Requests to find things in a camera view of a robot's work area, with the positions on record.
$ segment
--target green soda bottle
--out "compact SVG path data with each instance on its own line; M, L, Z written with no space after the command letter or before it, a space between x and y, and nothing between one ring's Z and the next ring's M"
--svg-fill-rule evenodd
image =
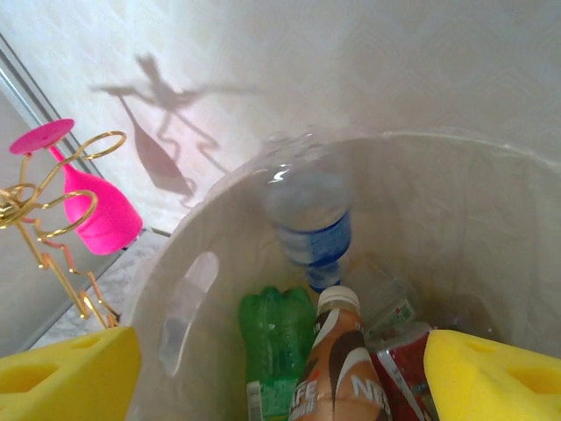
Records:
M239 326L245 342L249 421L285 421L314 343L316 312L304 288L265 287L245 296Z

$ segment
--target gold wine glass holder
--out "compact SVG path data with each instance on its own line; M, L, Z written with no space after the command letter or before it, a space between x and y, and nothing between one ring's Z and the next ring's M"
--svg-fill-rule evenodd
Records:
M99 153L84 154L81 156L86 147L97 142L100 139L108 138L111 136L119 136L118 141L111 147L102 150ZM59 171L68 163L77 160L91 161L96 158L100 158L104 155L112 153L126 141L126 135L120 131L105 132L95 136L92 139L87 140L82 146L72 155L66 158L64 161L58 162L51 172L46 176L45 180L37 185L25 181L25 176L27 174L27 168L32 159L32 153L26 153L22 159L20 170L19 170L19 183L8 188L0 188L0 230L6 229L10 226L15 226L21 233L24 242L29 247L32 252L33 257L39 264L39 269L54 271L58 277L62 287L68 293L68 296L72 299L74 305L78 309L80 318L87 319L92 312L103 328L114 327L118 325L119 314L103 299L102 292L97 285L96 278L91 271L82 271L76 268L74 261L72 259L72 254L68 250L68 247L63 243L54 242L51 239L58 237L60 235L66 234L75 230L78 226L83 224L93 213L97 206L97 196L93 191L89 190L77 190L69 192L65 195L57 197L48 203L40 203L39 197L41 193L46 189L53 178L59 173ZM89 204L88 210L79 218L77 221L58 228L52 231L45 231L41 227L40 218L30 218L29 214L35 210L47 210L54 206L63 203L65 200L76 197L76 196L87 196L90 198L91 202ZM27 230L31 226L33 236ZM46 251L41 251L39 244L46 247L61 250L66 261L66 270L64 270L59 263L53 258L53 256ZM86 276L93 287L96 295L96 303L92 301L88 293L81 289L75 291L72 284L66 276L66 272L69 272L73 276ZM103 307L103 313L100 311L98 306Z

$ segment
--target pink wine glass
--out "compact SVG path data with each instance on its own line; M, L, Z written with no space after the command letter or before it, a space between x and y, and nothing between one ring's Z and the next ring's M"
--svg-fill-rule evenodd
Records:
M10 148L12 153L30 153L41 147L49 147L58 162L65 160L60 151L53 146L66 135L67 120L59 120L44 125L22 136ZM77 190L89 190L97 196L97 206L91 216L84 221L76 232L86 247L94 254L110 254L128 246L142 230L142 218L131 203L113 184L96 175L87 174L66 163L62 167L64 174L64 194ZM70 223L80 219L90 206L87 196L75 196L66 199L64 209Z

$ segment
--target yellow foam block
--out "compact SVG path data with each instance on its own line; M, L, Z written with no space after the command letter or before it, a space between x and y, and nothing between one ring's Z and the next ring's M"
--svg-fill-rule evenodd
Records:
M3 421L121 421L140 369L131 327L0 359Z
M424 369L441 421L561 420L561 360L433 331Z

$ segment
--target bottle cap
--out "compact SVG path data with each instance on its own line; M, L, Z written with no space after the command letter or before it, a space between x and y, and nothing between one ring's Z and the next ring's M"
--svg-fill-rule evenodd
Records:
M357 308L357 311L360 311L359 298L352 289L347 287L336 285L324 290L317 300L317 309L320 310L325 304L332 301L345 301L354 305Z

